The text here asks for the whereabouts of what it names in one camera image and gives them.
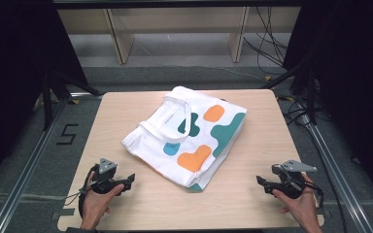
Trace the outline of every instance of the floor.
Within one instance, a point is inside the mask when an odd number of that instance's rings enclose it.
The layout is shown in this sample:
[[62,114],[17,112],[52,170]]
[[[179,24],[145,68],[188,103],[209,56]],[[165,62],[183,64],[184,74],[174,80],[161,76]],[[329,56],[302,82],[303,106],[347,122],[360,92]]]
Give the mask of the floor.
[[[71,41],[76,50],[77,56],[84,68],[153,68],[153,67],[169,67],[169,68],[186,68],[186,67],[198,67],[203,70],[226,72],[226,73],[238,73],[240,76],[252,77],[264,82],[270,76],[276,76],[276,74],[269,74],[266,72],[261,73],[246,73],[248,67],[259,66],[262,67],[263,71],[280,71],[279,67],[281,55],[276,55],[276,50],[271,44],[266,43],[261,39],[263,35],[250,34],[246,35],[246,39],[254,46],[259,48],[262,45],[262,50],[272,54],[272,57],[277,61],[272,62],[270,59],[264,56],[258,55],[258,52],[254,51],[251,46],[247,43],[243,44],[242,53],[239,63],[233,63],[229,52],[226,35],[224,34],[155,34],[155,35],[137,35],[131,50],[129,59],[126,64],[118,64],[118,59],[115,54],[115,50],[112,44],[110,35],[71,35]],[[274,38],[280,43],[286,45],[288,43],[290,34],[277,34]],[[91,81],[96,82],[96,73],[91,75]],[[277,96],[290,96],[288,91],[288,83],[283,83],[277,86]],[[292,101],[281,101],[280,107],[283,113],[289,110],[298,108],[293,105]],[[90,108],[96,108],[96,103],[85,102]],[[37,104],[36,115],[42,114],[42,108],[40,103]],[[69,107],[67,114],[81,116],[81,110],[74,110],[73,107]],[[84,132],[88,134],[90,131],[91,120],[95,117],[96,113],[91,113],[87,119],[83,120],[80,125],[84,125]],[[325,145],[329,148],[326,153],[329,157],[334,155],[335,163],[340,167],[339,171],[341,176],[346,179],[347,190],[338,189],[335,192],[331,192],[331,183],[327,181],[326,174],[331,172],[322,172],[313,177],[315,181],[322,181],[323,189],[328,190],[328,195],[325,197],[325,225],[323,229],[325,231],[332,232],[343,232],[343,221],[339,214],[339,206],[342,206],[344,211],[345,224],[348,232],[373,232],[373,186],[371,181],[368,179],[363,170],[358,164],[353,163],[350,159],[353,156],[351,149],[343,141],[342,135],[337,131],[336,125],[329,120],[329,116],[326,113],[319,114],[319,133],[324,136]],[[21,175],[21,171],[24,164],[28,163],[29,155],[33,152],[34,146],[39,143],[39,139],[42,134],[42,128],[34,127],[34,125],[42,125],[42,117],[32,117],[29,126],[25,128],[24,137],[19,139],[20,145],[27,145],[15,148],[14,154],[21,154],[21,156],[12,156],[6,159],[1,166],[2,170],[8,170],[6,168],[14,168],[13,171],[3,171],[0,173],[0,210],[3,208],[5,200],[7,200],[9,194],[13,190],[15,183],[17,183],[18,177]],[[309,161],[317,162],[318,156],[317,149],[314,144],[311,143],[311,137],[308,130],[303,127],[298,127],[295,124],[289,124],[288,129],[291,136],[296,144],[296,147],[300,153],[301,158],[305,163]],[[77,144],[85,144],[85,139],[77,139]],[[59,186],[68,186],[69,180],[58,179],[61,175],[59,173],[50,174],[46,173],[42,169],[44,167],[51,168],[51,161],[57,159],[61,153],[67,153],[68,151],[59,150],[57,147],[48,147],[47,150],[51,150],[51,153],[56,154],[50,158],[43,158],[39,161],[39,166],[35,168],[33,177],[29,180],[29,185],[24,190],[22,199],[19,202],[17,209],[14,213],[6,216],[9,221],[7,232],[53,232],[56,226],[56,220],[58,218],[58,211],[43,211],[56,210],[59,203],[62,202],[63,197],[56,194],[56,189]],[[74,148],[77,156],[70,156],[68,159],[79,161],[80,148]],[[321,171],[325,171],[322,166],[319,167]],[[352,193],[353,197],[343,198],[344,193]],[[336,196],[339,196],[340,202],[336,200]],[[359,216],[360,211],[364,213],[367,219],[362,219]],[[41,220],[26,219],[34,218],[39,215]],[[265,229],[264,232],[302,232],[300,229]]]

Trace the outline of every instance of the white tote bag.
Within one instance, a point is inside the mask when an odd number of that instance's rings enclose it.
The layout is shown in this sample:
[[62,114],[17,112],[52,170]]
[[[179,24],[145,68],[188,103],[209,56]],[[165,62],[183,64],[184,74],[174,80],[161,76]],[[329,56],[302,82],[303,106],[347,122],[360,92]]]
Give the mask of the white tote bag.
[[247,110],[182,86],[122,144],[174,183],[202,191],[228,156]]

